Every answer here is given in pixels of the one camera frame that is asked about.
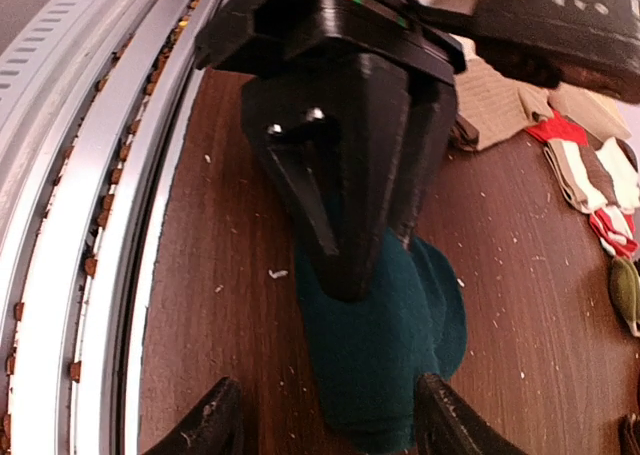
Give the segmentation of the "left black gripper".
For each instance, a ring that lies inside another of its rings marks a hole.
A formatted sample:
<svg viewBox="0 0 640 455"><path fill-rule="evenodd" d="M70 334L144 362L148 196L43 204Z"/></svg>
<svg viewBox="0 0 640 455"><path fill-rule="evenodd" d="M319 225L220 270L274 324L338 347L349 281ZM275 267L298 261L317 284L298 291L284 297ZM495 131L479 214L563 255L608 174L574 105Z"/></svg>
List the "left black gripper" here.
<svg viewBox="0 0 640 455"><path fill-rule="evenodd" d="M456 119L449 84L466 69L461 43L403 0L228 0L195 38L198 68L260 77L341 59L251 80L241 123L321 288L355 302L388 213L411 243ZM408 75L393 64L442 82L415 89L409 107Z"/></svg>

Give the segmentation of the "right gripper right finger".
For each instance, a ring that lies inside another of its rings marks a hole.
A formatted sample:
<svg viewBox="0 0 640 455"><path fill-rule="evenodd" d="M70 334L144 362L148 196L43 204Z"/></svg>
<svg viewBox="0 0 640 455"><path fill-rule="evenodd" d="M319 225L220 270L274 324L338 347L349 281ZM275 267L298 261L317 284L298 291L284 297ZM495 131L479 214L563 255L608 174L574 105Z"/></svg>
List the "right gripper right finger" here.
<svg viewBox="0 0 640 455"><path fill-rule="evenodd" d="M524 454L436 374L417 381L414 432L419 454Z"/></svg>

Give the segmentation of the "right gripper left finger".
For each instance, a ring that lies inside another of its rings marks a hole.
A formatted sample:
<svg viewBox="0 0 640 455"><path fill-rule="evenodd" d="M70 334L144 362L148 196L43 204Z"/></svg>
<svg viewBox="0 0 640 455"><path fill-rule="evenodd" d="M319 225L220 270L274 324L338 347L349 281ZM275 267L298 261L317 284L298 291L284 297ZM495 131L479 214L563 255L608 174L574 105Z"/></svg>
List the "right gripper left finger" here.
<svg viewBox="0 0 640 455"><path fill-rule="evenodd" d="M241 385L221 378L189 413L144 455L244 453Z"/></svg>

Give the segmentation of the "dark teal sock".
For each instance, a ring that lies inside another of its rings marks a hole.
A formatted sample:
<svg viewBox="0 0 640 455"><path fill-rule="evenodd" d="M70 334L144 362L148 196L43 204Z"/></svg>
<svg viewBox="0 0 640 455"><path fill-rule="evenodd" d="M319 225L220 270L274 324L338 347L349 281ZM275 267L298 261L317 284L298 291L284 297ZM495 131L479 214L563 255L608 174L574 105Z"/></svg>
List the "dark teal sock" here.
<svg viewBox="0 0 640 455"><path fill-rule="evenodd" d="M295 279L326 424L365 454L412 448L418 378L450 379L466 351L463 294L447 257L388 230L364 300L326 295L302 246Z"/></svg>

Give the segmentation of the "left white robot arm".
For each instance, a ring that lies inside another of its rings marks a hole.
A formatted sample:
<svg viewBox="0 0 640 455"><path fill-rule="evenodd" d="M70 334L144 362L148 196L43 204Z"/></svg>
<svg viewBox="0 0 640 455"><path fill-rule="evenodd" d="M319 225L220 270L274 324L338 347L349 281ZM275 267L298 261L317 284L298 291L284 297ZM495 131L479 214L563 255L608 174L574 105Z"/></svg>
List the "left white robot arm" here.
<svg viewBox="0 0 640 455"><path fill-rule="evenodd" d="M637 0L229 0L198 68L247 74L242 127L323 291L370 287L387 231L407 241L457 113L461 39L500 74L639 100Z"/></svg>

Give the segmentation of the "tan brown sock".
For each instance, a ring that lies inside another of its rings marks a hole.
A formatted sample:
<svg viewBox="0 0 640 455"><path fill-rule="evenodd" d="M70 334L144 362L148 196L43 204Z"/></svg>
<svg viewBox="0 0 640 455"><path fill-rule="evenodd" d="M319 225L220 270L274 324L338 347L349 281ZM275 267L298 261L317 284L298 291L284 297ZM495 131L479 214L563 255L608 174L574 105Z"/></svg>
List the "tan brown sock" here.
<svg viewBox="0 0 640 455"><path fill-rule="evenodd" d="M508 79L480 58L455 77L458 113L450 131L457 148L477 152L554 117L546 89Z"/></svg>

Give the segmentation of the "light beige sock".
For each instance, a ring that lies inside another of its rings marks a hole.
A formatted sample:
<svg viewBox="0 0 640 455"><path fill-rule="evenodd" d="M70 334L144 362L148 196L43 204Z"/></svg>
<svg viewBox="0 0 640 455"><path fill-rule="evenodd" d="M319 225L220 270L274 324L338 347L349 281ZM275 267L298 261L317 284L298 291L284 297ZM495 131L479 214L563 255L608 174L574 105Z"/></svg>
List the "light beige sock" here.
<svg viewBox="0 0 640 455"><path fill-rule="evenodd" d="M612 137L623 141L632 137L616 103L604 95L561 84L549 91L548 102L561 115L570 118L602 142Z"/></svg>

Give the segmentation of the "red white brown striped sock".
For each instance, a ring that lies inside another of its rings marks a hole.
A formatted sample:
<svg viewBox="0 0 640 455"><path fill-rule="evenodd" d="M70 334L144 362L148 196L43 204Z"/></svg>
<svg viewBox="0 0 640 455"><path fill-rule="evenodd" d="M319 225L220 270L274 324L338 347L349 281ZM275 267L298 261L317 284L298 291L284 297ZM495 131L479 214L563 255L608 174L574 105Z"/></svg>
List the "red white brown striped sock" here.
<svg viewBox="0 0 640 455"><path fill-rule="evenodd" d="M616 137L599 140L556 110L550 117L535 113L533 120L526 132L542 143L567 203L587 216L605 252L634 258L639 171L633 150Z"/></svg>

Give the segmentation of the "beige brown striped sock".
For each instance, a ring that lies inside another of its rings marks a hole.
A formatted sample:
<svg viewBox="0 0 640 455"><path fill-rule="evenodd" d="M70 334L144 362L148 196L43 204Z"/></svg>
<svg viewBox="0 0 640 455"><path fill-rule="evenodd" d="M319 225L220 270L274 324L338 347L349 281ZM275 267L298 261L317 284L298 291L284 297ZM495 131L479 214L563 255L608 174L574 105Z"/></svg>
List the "beige brown striped sock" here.
<svg viewBox="0 0 640 455"><path fill-rule="evenodd" d="M554 138L543 153L563 196L579 212L614 206L633 214L639 208L639 162L623 140L612 137L594 149Z"/></svg>

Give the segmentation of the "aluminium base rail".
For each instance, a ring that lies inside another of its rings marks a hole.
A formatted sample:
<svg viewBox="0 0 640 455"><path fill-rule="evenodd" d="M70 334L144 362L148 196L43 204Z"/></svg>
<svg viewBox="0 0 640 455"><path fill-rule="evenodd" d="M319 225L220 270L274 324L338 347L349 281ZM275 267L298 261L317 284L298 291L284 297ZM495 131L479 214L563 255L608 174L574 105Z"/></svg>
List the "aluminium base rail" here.
<svg viewBox="0 0 640 455"><path fill-rule="evenodd" d="M1 57L1 450L135 454L171 187L227 0L51 0Z"/></svg>

